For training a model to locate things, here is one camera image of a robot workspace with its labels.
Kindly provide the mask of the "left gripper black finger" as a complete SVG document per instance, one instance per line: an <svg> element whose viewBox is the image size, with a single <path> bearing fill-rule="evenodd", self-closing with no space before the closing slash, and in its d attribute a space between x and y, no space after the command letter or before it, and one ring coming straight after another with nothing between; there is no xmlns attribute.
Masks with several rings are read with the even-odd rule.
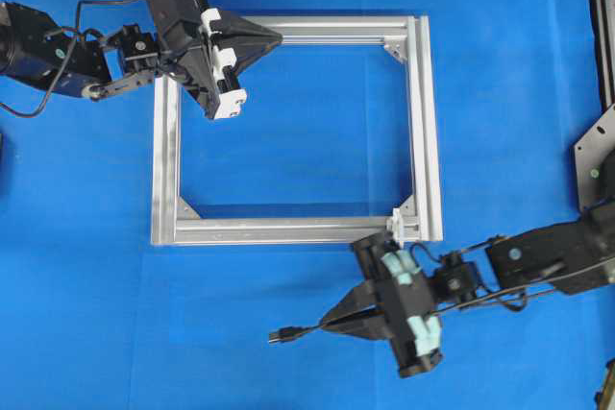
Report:
<svg viewBox="0 0 615 410"><path fill-rule="evenodd" d="M237 43L281 43L283 36L272 29L252 22L234 12L220 11L215 32L223 39Z"/></svg>
<svg viewBox="0 0 615 410"><path fill-rule="evenodd" d="M249 66L283 43L282 36L235 36L221 40L221 49L232 48L236 56L234 73L239 76Z"/></svg>

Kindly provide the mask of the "right black taped gripper body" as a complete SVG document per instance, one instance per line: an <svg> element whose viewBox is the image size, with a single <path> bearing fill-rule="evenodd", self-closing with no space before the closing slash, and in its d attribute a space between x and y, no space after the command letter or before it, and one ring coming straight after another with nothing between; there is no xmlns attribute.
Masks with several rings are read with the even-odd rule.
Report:
<svg viewBox="0 0 615 410"><path fill-rule="evenodd" d="M442 359L442 325L422 267L389 231L364 237L351 244L366 280L377 287L377 307L393 336L389 344L402 378L427 373Z"/></svg>

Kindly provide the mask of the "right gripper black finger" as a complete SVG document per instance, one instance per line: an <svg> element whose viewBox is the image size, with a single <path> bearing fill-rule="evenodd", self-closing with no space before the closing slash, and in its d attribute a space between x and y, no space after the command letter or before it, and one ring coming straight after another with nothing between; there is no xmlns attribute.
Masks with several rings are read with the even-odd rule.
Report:
<svg viewBox="0 0 615 410"><path fill-rule="evenodd" d="M377 307L377 287L366 280L351 289L343 299L319 321L320 326L349 326L350 324L383 326L384 317Z"/></svg>
<svg viewBox="0 0 615 410"><path fill-rule="evenodd" d="M393 336L384 315L378 309L366 309L340 319L327 321L321 328L329 333L370 341L388 340Z"/></svg>

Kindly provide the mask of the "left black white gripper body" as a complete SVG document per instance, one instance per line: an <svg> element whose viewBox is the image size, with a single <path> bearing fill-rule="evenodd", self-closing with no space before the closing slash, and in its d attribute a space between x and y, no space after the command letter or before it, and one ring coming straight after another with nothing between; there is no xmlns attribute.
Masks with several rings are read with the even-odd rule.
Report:
<svg viewBox="0 0 615 410"><path fill-rule="evenodd" d="M180 84L208 119L237 117L247 100L238 56L217 43L222 12L208 0L147 0L160 45L161 72Z"/></svg>

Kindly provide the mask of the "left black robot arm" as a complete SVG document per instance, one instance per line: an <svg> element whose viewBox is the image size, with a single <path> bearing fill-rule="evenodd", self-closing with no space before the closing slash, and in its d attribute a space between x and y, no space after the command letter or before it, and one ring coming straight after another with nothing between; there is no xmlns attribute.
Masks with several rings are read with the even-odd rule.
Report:
<svg viewBox="0 0 615 410"><path fill-rule="evenodd" d="M120 0L127 5L140 0ZM239 75L282 44L280 33L209 0L143 0L156 30L136 24L104 35L60 26L46 12L1 5L1 74L29 87L100 101L168 77L208 119L237 116Z"/></svg>

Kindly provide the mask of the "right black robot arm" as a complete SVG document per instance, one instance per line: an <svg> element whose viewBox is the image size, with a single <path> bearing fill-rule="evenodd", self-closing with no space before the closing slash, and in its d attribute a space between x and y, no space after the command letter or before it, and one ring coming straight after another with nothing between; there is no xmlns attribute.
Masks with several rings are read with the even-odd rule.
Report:
<svg viewBox="0 0 615 410"><path fill-rule="evenodd" d="M576 221L533 229L483 243L499 288L486 291L478 265L463 251L444 254L431 275L386 230L352 244L364 281L319 322L319 328L371 341L385 340L398 373L431 371L442 359L441 314L494 301L519 312L533 284L575 295L611 283L614 204L585 210Z"/></svg>

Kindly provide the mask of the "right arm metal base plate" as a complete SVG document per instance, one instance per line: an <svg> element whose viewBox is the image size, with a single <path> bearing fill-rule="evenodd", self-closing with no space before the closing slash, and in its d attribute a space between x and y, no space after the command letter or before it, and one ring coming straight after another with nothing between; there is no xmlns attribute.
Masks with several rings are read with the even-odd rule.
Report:
<svg viewBox="0 0 615 410"><path fill-rule="evenodd" d="M614 106L611 105L573 147L578 209L601 199L601 166L614 150Z"/></svg>

